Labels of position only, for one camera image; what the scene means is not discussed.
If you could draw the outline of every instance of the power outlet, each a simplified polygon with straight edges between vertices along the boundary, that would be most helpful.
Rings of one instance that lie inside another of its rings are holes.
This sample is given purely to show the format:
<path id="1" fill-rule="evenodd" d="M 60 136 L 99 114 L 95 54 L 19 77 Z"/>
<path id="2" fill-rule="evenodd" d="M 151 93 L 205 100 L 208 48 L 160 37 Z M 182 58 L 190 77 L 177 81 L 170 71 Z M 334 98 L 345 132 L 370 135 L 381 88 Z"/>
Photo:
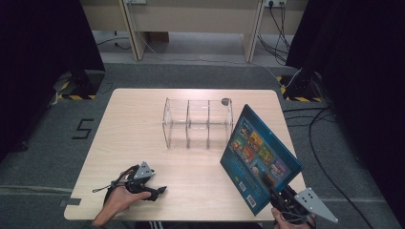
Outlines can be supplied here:
<path id="1" fill-rule="evenodd" d="M 266 0 L 265 7 L 268 7 L 268 4 L 270 1 L 273 2 L 273 8 L 281 8 L 282 4 L 284 3 L 284 6 L 287 3 L 287 0 Z"/>

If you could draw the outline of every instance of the wooden table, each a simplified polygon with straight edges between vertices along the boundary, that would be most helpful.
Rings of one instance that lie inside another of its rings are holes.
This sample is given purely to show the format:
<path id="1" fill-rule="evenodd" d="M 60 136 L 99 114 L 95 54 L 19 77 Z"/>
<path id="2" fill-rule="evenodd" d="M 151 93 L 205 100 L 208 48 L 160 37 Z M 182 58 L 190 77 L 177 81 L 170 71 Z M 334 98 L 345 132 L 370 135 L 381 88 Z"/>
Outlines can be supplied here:
<path id="1" fill-rule="evenodd" d="M 122 220 L 267 221 L 269 204 L 256 217 L 250 212 L 220 164 L 224 150 L 167 149 L 162 129 L 166 97 L 170 99 L 232 99 L 234 122 L 245 104 L 294 153 L 277 94 L 270 90 L 117 89 L 114 91 L 84 162 L 66 219 L 93 219 L 102 207 L 108 185 L 127 168 L 146 161 L 155 170 L 147 186 L 167 190 L 157 201 L 138 201 L 116 216 Z M 299 174 L 291 183 L 305 189 Z"/>

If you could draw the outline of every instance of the colorful book cover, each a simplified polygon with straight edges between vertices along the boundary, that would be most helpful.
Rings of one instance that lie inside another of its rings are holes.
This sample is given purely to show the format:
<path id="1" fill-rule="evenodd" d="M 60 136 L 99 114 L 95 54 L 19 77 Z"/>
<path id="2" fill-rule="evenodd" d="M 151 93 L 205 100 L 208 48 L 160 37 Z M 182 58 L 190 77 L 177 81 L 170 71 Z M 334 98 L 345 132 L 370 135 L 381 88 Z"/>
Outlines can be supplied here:
<path id="1" fill-rule="evenodd" d="M 255 216 L 270 203 L 269 187 L 281 191 L 303 170 L 247 104 L 225 147 L 221 164 Z"/>

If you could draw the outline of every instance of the human hand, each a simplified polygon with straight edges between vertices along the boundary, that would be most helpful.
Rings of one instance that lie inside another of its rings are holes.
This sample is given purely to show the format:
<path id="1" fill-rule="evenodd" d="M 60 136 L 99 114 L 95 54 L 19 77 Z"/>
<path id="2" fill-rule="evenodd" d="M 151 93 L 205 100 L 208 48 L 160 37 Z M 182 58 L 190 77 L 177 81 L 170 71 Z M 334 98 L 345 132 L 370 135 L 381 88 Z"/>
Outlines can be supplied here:
<path id="1" fill-rule="evenodd" d="M 283 215 L 280 213 L 280 211 L 277 208 L 272 208 L 271 213 L 274 216 L 274 219 L 277 220 L 277 225 L 274 226 L 274 229 L 310 229 L 309 225 L 306 223 L 303 224 L 292 224 L 287 222 L 284 218 Z M 314 218 L 310 218 L 309 223 L 311 225 L 315 225 Z"/>
<path id="2" fill-rule="evenodd" d="M 141 199 L 149 198 L 150 196 L 151 193 L 149 192 L 132 194 L 128 192 L 125 186 L 117 186 L 108 197 L 101 211 L 93 220 L 92 225 L 102 226 L 116 214 L 128 209 L 132 203 Z"/>

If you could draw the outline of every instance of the book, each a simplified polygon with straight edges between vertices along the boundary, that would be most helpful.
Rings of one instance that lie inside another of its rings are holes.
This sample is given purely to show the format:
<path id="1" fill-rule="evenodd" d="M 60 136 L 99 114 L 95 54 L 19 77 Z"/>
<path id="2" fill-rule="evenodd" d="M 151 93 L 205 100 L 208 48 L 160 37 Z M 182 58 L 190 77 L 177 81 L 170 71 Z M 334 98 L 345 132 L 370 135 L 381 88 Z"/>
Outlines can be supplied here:
<path id="1" fill-rule="evenodd" d="M 270 203 L 270 187 L 280 192 L 304 169 L 247 104 L 221 164 L 255 216 Z"/>

